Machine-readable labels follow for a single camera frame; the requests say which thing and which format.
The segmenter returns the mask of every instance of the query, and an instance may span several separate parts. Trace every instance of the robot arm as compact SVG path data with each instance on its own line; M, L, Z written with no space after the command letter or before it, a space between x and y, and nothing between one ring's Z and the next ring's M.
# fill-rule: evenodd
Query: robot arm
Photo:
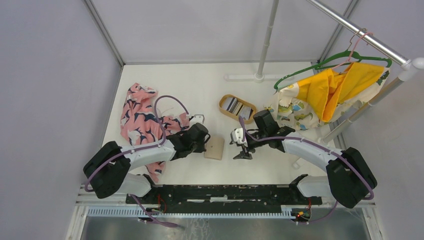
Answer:
M295 184L303 196L334 197L347 208L353 208L369 191L340 157L346 159L372 189L377 186L374 175L358 150L352 147L347 150L331 148L306 139L290 127L279 127L268 110L256 113L253 119L258 127L255 132L244 136L244 129L238 128L231 133L230 144L242 147L234 159L252 159L251 153L255 153L255 148L264 145L301 157L327 173L327 176L298 177Z
M150 191L152 183L145 176L134 175L128 173L129 171L155 162L185 158L191 153L202 153L208 141L205 140L207 135L209 134L206 127L201 123L195 123L188 130L168 135L160 147L156 142L120 147L115 141L110 141L84 166L83 171L89 178L111 157L121 155L105 165L92 178L90 184L99 199L107 198L114 193L142 197Z

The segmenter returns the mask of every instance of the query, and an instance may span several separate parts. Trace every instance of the clothing rack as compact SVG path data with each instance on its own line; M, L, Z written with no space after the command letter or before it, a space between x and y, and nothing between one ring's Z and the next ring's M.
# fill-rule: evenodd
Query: clothing rack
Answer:
M350 30L354 34L359 37L363 36L363 40L367 42L369 45L392 59L395 63L399 64L403 71L387 86L385 86L376 96L374 96L369 102L364 104L360 109L358 109L352 116L348 119L344 120L341 124L339 124L336 128L334 128L327 136L322 138L320 141L324 144L328 144L331 140L333 140L337 135L343 132L346 128L348 128L353 122L359 119L368 109L374 107L378 102L384 99L387 95L389 95L393 90L399 87L403 82L406 82L414 77L420 70L424 69L424 57L418 57L414 60L408 59L393 50L391 47L387 46L384 42L374 37L372 34L367 35L367 31L365 28L361 28L331 7L322 3L319 0L306 0L311 5L315 6L336 22L338 22L341 26ZM271 14L269 17L268 28L266 30L265 41L263 43L262 52L259 60L259 67L257 73L253 75L225 75L224 79L227 81L255 81L257 83L261 83L264 80L274 80L277 81L284 76L280 75L264 75L263 69L265 65L265 58L267 56L268 47L270 45L271 33L274 26L274 20L276 17L277 7L279 4L279 0L274 0L272 4Z

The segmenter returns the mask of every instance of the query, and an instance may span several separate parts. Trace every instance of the green hanger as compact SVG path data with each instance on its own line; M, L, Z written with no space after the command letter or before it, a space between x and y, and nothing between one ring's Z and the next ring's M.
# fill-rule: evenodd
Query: green hanger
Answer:
M299 71L297 71L297 72L295 72L295 73L289 74L289 75L287 75L287 76L285 76L285 77L281 78L280 80L278 80L278 81L274 84L274 89L275 89L275 90L278 90L278 89L279 89L278 85L279 85L279 84L280 84L283 80L288 79L288 78L290 78L290 77L292 77L292 76L298 75L298 74L300 74L300 73L306 72L306 71L308 71L308 70L312 70L312 69L313 69L313 70L322 70L322 69L333 68L333 67L335 67L335 66L337 66L337 65L331 65L331 66L322 66L322 65L327 64L327 63L329 63L329 62L331 62L331 61L333 61L333 60L336 60L336 59L349 57L349 55L350 55L350 54L351 54L351 51L349 51L349 50L342 51L342 52L337 53L337 54L335 54L335 55L333 55L333 56L330 56L329 58L325 59L324 61L322 61L322 62L320 62L320 63L318 63L318 64L315 64L315 65L313 65L313 66L307 67L307 68L302 69L302 70L299 70ZM390 58L383 58L383 57L376 57L376 56L361 56L361 55L359 55L359 53L357 53L356 51L354 51L354 52L353 52L353 54L352 54L352 58L357 59L357 60L358 60L357 62L360 62L360 61L362 61L362 60L384 61L384 62L386 62L386 63L387 63L386 68L389 68L389 67L392 65L392 60L391 60ZM349 65L349 64L351 64L351 63L350 63L350 62L347 62L347 63L343 64L342 66L344 66L344 65Z

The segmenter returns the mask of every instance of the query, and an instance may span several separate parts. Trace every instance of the patterned fabric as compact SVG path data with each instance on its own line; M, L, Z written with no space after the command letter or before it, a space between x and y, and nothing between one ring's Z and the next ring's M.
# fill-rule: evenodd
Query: patterned fabric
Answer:
M371 100L381 90L389 73L390 69L384 68L383 74L376 82L357 95L337 102L332 116L328 121L320 120L314 108L305 99L300 100L297 98L300 92L298 82L276 92L269 102L264 104L264 108L271 112L280 126L288 126L295 130L308 130L321 127L336 121L350 107L358 109Z
M162 130L153 112L152 97L158 92L150 87L138 83L132 85L126 94L120 117L120 134L131 145L142 145L162 139ZM178 117L162 116L160 121L165 128L166 135L187 129L190 121L184 112ZM155 162L146 165L150 177L158 182L157 175L165 169L164 162Z

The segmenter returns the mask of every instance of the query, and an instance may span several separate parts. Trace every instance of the tan basket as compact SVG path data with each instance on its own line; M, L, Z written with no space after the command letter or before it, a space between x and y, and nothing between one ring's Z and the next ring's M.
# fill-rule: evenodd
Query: tan basket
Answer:
M236 98L239 102L243 103L244 106L248 106L248 107L251 107L251 109L253 109L253 112L252 112L250 118L248 120L244 120L244 122L246 124L251 124L253 122L253 116L257 112L256 107L253 104L248 103L247 101L245 101L243 99L240 99L240 98L238 98L238 97L236 97L234 95L227 94L227 95L223 96L221 98L221 100L219 101L219 110L221 111L222 114L227 115L228 117L236 120L237 122L239 121L239 117L237 115L232 114L231 112L229 112L229 111L227 111L227 110L225 110L225 109L222 108L222 106L223 106L223 104L224 104L224 102L225 102L225 100L227 98Z

